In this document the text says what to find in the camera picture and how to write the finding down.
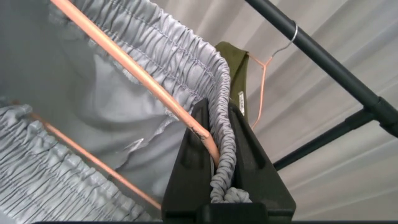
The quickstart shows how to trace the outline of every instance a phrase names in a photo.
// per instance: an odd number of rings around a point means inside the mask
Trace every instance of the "green garment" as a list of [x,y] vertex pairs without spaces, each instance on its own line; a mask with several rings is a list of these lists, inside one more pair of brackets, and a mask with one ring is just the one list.
[[229,75],[231,76],[230,100],[238,106],[247,121],[246,71],[249,61],[248,52],[227,42],[220,42],[216,45],[216,49],[225,58],[229,66]]

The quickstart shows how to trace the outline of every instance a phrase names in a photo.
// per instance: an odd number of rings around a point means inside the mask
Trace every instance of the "white curtain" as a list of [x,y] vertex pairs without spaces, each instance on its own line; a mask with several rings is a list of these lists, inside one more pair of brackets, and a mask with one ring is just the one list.
[[[227,41],[263,61],[289,41],[244,0],[152,1],[211,44]],[[272,2],[370,89],[398,106],[398,1]],[[250,61],[251,124],[261,73]],[[268,67],[263,115],[254,132],[275,162],[360,109],[292,45]],[[398,140],[372,122],[279,174],[297,203],[296,220],[396,220],[397,167]]]

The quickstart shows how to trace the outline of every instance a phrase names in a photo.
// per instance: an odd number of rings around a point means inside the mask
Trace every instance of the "clothing rack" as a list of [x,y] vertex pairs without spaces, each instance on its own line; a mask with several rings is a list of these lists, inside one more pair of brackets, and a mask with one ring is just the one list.
[[[289,40],[293,38],[296,28],[295,22],[289,19],[273,3],[269,0],[246,0],[246,2]],[[275,162],[274,167],[276,170],[281,170],[329,142],[373,120],[378,121],[381,128],[398,138],[398,111],[389,102],[377,96],[300,27],[298,27],[297,36],[293,43],[351,96],[357,99],[363,105],[363,109]]]

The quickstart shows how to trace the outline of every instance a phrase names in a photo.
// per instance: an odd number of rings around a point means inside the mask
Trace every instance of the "black pole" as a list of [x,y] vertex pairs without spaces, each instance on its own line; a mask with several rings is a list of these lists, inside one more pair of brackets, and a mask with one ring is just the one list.
[[[268,0],[246,0],[258,13],[266,18],[276,29],[289,40],[295,33],[295,23]],[[345,90],[366,107],[379,102],[378,96],[358,80],[347,68],[333,58],[324,48],[316,43],[301,28],[293,43],[329,74]]]
[[319,135],[314,140],[306,143],[302,147],[296,149],[295,151],[291,152],[287,156],[283,157],[281,160],[274,163],[274,167],[276,170],[281,170],[282,168],[290,165],[291,163],[303,158],[304,156],[308,155],[309,153],[319,149],[320,147],[328,144],[329,142],[334,141],[335,139],[339,138],[340,136],[357,129],[370,121],[374,118],[373,114],[362,109],[355,114],[352,114],[348,118],[346,118],[340,124],[337,124],[335,127],[329,129],[327,132]]

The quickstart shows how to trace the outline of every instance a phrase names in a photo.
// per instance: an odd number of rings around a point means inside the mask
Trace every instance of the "copper hanger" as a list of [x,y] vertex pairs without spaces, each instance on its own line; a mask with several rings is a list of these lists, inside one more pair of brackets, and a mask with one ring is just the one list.
[[202,141],[215,166],[218,166],[220,153],[211,134],[185,111],[175,99],[163,89],[137,62],[115,44],[100,28],[91,22],[78,8],[68,0],[51,0],[63,13],[86,32],[99,46],[118,61],[130,74],[134,75],[150,90],[176,117],[185,123]]
[[294,32],[294,35],[293,35],[292,40],[290,40],[290,42],[289,42],[285,47],[282,47],[281,49],[276,50],[276,51],[271,55],[271,57],[268,59],[268,61],[267,61],[266,63],[262,63],[260,60],[258,60],[258,59],[257,59],[256,57],[254,57],[253,55],[248,54],[249,57],[251,57],[255,62],[257,62],[259,65],[262,66],[262,78],[261,78],[259,114],[258,114],[258,116],[257,116],[256,122],[254,122],[254,124],[251,126],[251,129],[254,129],[254,128],[256,127],[257,123],[260,121],[260,118],[261,118],[262,97],[264,96],[264,84],[265,84],[265,82],[266,82],[266,71],[267,71],[267,66],[269,65],[269,63],[271,62],[271,60],[275,57],[275,55],[276,55],[278,52],[281,52],[281,51],[285,50],[286,48],[288,48],[288,47],[293,43],[293,41],[295,40],[295,38],[296,38],[296,36],[297,36],[297,32],[299,31],[299,27],[298,27],[298,25],[297,25],[296,22],[294,22],[294,24],[296,25],[296,30],[295,30],[295,32]]

